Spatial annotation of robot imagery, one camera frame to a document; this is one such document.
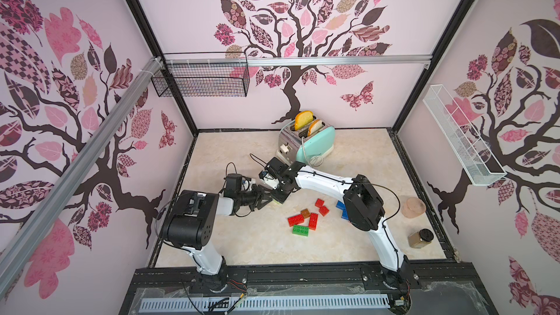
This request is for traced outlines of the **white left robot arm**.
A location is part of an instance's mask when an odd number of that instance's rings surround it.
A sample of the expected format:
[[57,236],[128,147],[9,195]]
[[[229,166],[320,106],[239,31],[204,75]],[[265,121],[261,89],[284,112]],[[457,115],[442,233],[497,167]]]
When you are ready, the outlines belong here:
[[163,223],[163,241],[186,252],[195,263],[199,288],[221,293],[227,288],[227,263],[211,242],[217,216],[234,216],[240,208],[253,212],[273,198],[261,185],[222,189],[219,193],[184,190]]

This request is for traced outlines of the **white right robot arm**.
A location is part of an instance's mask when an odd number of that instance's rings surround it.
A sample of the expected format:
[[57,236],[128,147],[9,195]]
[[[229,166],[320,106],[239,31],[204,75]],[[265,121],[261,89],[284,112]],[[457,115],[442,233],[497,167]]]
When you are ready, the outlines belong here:
[[259,178],[272,189],[271,196],[280,203],[300,189],[343,201],[349,222],[366,232],[376,249],[386,286],[398,289],[415,281],[408,257],[400,250],[389,229],[383,199],[366,176],[335,176],[294,162],[290,166],[282,164],[278,169],[268,165]]

